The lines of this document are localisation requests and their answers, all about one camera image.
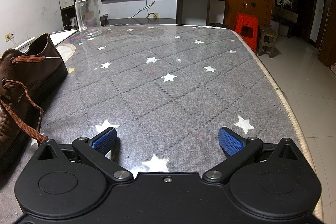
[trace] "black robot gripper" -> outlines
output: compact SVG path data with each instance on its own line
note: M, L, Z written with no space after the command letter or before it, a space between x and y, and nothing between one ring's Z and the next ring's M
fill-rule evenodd
M130 171L105 157L117 141L108 128L72 144L42 142L15 184L17 224L315 224L321 184L295 143L264 144L223 127L228 156L206 171Z

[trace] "drawer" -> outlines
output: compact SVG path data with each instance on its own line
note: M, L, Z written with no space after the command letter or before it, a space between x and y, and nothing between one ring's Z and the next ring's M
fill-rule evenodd
M59 0L61 9L74 5L74 0Z

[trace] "wooden cabinet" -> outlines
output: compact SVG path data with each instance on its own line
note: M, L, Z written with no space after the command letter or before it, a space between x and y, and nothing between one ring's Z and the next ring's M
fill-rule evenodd
M253 15L259 25L265 25L268 1L266 0L226 0L224 24L233 29L237 13Z

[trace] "shoelace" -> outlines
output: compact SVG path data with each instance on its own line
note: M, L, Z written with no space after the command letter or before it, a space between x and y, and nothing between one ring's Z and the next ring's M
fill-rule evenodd
M44 57L44 56L25 56L25 55L21 55L18 56L16 58L11 59L11 63L13 65L15 65L16 63L19 62L25 62L25 63L40 63L46 59L49 58L58 58L59 57ZM33 102L33 100L30 98L29 94L28 94L28 89L27 87L19 81L14 81L14 80L8 80L8 79L4 79L2 80L2 85L5 88L23 88L25 90L25 94L26 94L26 98L28 99L28 101L31 103L32 106L34 106L36 109L38 109L40 111L40 117L39 117L39 122L37 125L37 128L39 129L41 126L41 121L42 121L42 116L43 116L43 109L38 106L37 104L35 104ZM6 109L6 111L8 112L8 114L12 117L12 119L16 122L17 126L23 130L24 132L26 132L30 137L32 137L33 139L37 140L38 145L40 145L41 142L43 142L44 140L47 140L48 137L43 136L41 133L39 133L37 130L35 130L34 128L30 127L28 124L26 124L25 122L23 122L15 113L14 111L5 104L5 102L3 100L1 100L0 98L0 103L1 105Z

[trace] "blue gripper pad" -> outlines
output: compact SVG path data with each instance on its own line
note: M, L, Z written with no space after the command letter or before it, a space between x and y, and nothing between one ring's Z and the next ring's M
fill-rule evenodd
M228 128L221 128L218 131L219 145L229 156L234 155L245 146L244 140L244 138L240 137Z
M109 127L89 140L88 144L100 154L106 155L117 142L117 131Z

